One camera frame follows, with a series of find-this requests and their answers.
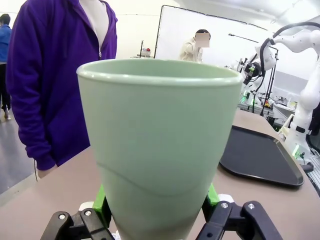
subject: cup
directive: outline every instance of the cup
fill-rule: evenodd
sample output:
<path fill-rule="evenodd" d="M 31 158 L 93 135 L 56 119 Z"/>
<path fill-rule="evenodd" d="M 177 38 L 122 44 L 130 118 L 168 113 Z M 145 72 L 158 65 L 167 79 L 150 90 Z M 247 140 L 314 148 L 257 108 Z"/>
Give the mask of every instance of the cup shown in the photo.
<path fill-rule="evenodd" d="M 185 239 L 227 144 L 242 77 L 187 61 L 77 70 L 91 147 L 122 240 Z"/>

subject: blue jacket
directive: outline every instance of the blue jacket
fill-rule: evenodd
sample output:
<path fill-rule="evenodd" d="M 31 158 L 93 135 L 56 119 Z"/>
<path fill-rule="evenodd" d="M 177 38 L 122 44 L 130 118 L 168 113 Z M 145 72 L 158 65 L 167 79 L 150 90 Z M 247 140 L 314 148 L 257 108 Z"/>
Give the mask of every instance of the blue jacket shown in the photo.
<path fill-rule="evenodd" d="M 7 90 L 20 140 L 39 170 L 90 146 L 76 70 L 116 57 L 117 18 L 105 4 L 109 28 L 101 50 L 79 0 L 27 0 L 14 22 Z"/>
<path fill-rule="evenodd" d="M 11 37 L 11 28 L 4 24 L 0 27 L 0 62 L 6 62 Z"/>

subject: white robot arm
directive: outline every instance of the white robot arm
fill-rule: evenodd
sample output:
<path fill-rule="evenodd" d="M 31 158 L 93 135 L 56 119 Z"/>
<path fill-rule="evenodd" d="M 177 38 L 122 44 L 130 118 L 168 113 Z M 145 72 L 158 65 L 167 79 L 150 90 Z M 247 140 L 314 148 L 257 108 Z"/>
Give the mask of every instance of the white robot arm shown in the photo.
<path fill-rule="evenodd" d="M 303 26 L 305 23 L 291 24 L 283 29 L 295 26 Z M 308 23 L 320 28 L 317 23 Z M 300 53 L 306 49 L 313 48 L 320 55 L 320 30 L 302 30 L 292 36 L 277 36 L 268 38 L 263 44 L 255 48 L 256 55 L 248 62 L 243 63 L 240 71 L 245 77 L 244 84 L 248 84 L 252 78 L 257 76 L 265 76 L 266 71 L 272 69 L 276 63 L 276 57 L 270 50 L 269 46 L 281 43 L 294 53 Z M 304 153 L 304 158 L 310 156 L 310 149 L 306 142 L 306 135 L 309 133 L 309 127 L 312 120 L 313 110 L 320 103 L 320 59 L 318 58 L 314 72 L 301 92 L 300 99 L 296 108 L 293 122 L 285 144 L 290 152 L 295 156 Z"/>

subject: hand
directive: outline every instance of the hand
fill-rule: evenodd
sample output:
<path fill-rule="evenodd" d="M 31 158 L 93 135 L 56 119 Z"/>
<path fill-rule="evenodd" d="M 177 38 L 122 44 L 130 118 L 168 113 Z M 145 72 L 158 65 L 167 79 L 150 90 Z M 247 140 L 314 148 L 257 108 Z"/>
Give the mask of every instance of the hand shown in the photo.
<path fill-rule="evenodd" d="M 54 165 L 52 168 L 48 169 L 48 170 L 39 170 L 38 169 L 38 176 L 40 179 L 42 179 L 43 177 L 47 176 L 49 173 L 51 173 L 53 170 L 57 169 L 58 166 Z"/>

